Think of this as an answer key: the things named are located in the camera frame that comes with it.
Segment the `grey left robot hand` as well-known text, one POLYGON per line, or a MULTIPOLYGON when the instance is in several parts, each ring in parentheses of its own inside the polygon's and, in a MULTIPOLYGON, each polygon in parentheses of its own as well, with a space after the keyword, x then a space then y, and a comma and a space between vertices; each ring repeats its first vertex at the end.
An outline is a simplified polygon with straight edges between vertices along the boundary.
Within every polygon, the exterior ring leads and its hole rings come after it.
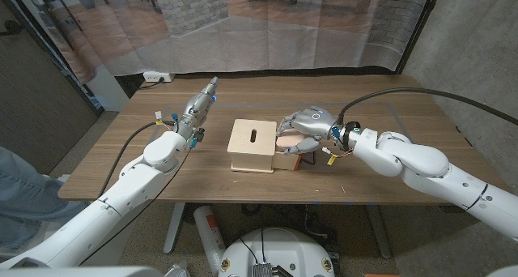
POLYGON ((215 76, 197 95, 193 96, 185 106, 184 113, 178 121, 177 133, 189 139, 194 131, 201 127, 211 105, 216 101, 216 88, 219 78, 215 76))

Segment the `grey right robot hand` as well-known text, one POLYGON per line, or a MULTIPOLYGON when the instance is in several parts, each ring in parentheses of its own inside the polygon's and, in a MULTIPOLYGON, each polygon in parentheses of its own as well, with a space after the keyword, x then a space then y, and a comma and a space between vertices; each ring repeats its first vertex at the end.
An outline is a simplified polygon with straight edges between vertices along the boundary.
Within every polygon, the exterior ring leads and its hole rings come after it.
POLYGON ((294 146, 287 147, 284 154, 303 154, 315 151, 322 139, 330 139, 332 129, 337 126, 337 119, 327 110, 312 106, 303 111, 294 112, 283 118, 276 131, 279 137, 284 131, 295 129, 307 138, 294 146))

